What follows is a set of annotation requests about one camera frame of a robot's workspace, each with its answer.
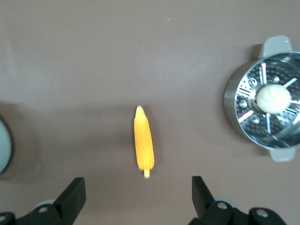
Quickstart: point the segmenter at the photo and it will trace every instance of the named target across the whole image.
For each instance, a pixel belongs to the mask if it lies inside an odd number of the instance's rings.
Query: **silver bolt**
[[[259,215],[259,216],[261,216],[261,217],[264,217],[264,218],[266,218],[266,217],[269,216],[269,215],[267,214],[267,212],[266,212],[265,210],[262,210],[262,209],[256,210],[256,213],[257,213],[257,215]]]
[[[252,121],[254,124],[259,124],[259,122],[260,122],[261,120],[259,119],[259,117],[258,117],[257,115],[254,115],[251,121]]]
[[[44,207],[42,207],[42,208],[40,208],[38,210],[39,213],[43,213],[43,212],[46,212],[46,211],[47,211],[47,207],[46,206],[44,206]]]
[[[250,78],[248,82],[251,87],[255,87],[257,85],[257,81],[254,78]]]
[[[222,210],[226,210],[227,209],[227,205],[224,202],[219,202],[217,204],[217,206],[222,209]]]
[[[272,77],[271,77],[271,82],[272,82],[272,83],[278,83],[279,80],[280,80],[280,79],[279,79],[278,76],[272,76]]]
[[[4,221],[6,219],[6,216],[0,216],[0,222]]]
[[[242,107],[242,108],[246,108],[248,104],[247,104],[247,102],[243,99],[243,100],[240,101],[239,105],[240,105],[240,107]]]

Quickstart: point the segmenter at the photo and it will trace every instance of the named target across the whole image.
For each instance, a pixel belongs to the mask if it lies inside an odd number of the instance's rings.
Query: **table surface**
[[[268,37],[300,51],[299,10],[295,0],[2,0],[0,115],[14,157],[0,211],[20,217],[83,176],[76,225],[185,225],[201,175],[243,212],[298,224],[300,153],[273,162],[231,128],[222,101]],[[153,137],[148,180],[135,159],[137,105]]]

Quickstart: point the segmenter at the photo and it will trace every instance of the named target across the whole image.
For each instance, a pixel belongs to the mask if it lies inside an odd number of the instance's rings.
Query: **white round object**
[[[12,141],[8,131],[8,128],[0,120],[0,172],[2,172],[7,166],[11,157]]]
[[[258,92],[256,101],[258,107],[264,112],[277,114],[291,104],[291,94],[282,85],[270,84]]]

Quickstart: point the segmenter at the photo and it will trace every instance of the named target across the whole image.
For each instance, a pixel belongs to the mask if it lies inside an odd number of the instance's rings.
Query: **yellow corn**
[[[144,170],[144,177],[148,179],[154,166],[154,153],[149,122],[140,105],[135,113],[134,130],[137,165],[140,170]]]

